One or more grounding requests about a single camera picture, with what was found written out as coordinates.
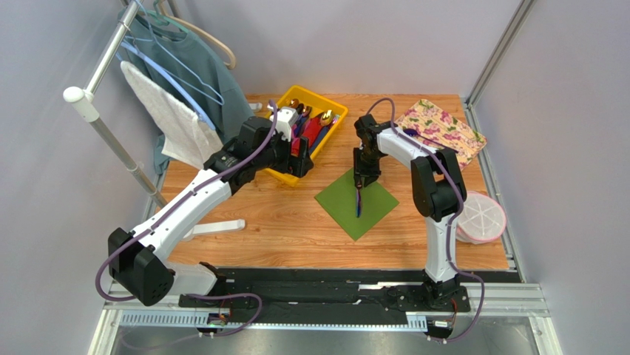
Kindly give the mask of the iridescent rainbow table knife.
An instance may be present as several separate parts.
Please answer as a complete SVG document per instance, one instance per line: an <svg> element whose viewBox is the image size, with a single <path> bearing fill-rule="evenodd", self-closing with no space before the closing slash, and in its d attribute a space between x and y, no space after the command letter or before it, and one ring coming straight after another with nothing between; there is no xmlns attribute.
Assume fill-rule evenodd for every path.
<svg viewBox="0 0 630 355"><path fill-rule="evenodd" d="M356 188L356 217L359 218L362 215L362 188L361 183L355 186Z"/></svg>

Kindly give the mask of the dark purple spoon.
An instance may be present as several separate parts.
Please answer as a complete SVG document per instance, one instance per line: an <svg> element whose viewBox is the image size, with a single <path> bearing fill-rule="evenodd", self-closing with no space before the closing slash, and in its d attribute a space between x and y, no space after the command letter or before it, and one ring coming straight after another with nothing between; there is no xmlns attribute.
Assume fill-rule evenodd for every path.
<svg viewBox="0 0 630 355"><path fill-rule="evenodd" d="M406 129L403 129L403 132L406 135L408 135L408 136L410 136L412 138L419 139L425 145L428 145L428 146L431 145L431 146L435 146L435 147L444 147L444 145L442 145L441 143L421 135L418 131L416 131L414 129L406 128Z"/></svg>

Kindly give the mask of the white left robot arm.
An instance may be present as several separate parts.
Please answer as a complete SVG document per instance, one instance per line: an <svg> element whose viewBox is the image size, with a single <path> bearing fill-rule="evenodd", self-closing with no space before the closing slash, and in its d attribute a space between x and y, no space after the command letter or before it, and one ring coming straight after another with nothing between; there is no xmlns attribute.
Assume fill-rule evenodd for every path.
<svg viewBox="0 0 630 355"><path fill-rule="evenodd" d="M223 148L203 165L194 180L153 217L130 232L118 228L108 238L109 256L99 268L129 292L128 300L145 306L169 294L206 296L217 282L208 263L169 263L175 246L212 209L252 182L258 171L273 169L298 178L314 166L309 140L292 144L275 121L251 117Z"/></svg>

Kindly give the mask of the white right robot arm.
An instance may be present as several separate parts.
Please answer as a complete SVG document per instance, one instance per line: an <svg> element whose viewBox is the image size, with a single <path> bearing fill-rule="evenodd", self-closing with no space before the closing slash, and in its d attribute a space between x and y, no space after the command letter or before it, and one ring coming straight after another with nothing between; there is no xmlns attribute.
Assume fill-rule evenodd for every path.
<svg viewBox="0 0 630 355"><path fill-rule="evenodd" d="M356 212L361 214L363 210L362 190L381 174L381 158L391 156L406 166L411 173L413 202L427 230L426 279L421 284L421 298L428 308L449 305L460 288L455 231L467 197L455 151L425 146L391 122L377 123L372 115L360 117L354 128L361 141L353 151Z"/></svg>

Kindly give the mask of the green paper napkin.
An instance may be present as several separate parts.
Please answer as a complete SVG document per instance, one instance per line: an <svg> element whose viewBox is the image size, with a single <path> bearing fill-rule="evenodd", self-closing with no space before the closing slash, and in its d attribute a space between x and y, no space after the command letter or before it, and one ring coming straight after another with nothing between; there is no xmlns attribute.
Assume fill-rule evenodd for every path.
<svg viewBox="0 0 630 355"><path fill-rule="evenodd" d="M355 241L399 204L380 183L372 183L360 191L357 190L352 169L323 189L315 199Z"/></svg>

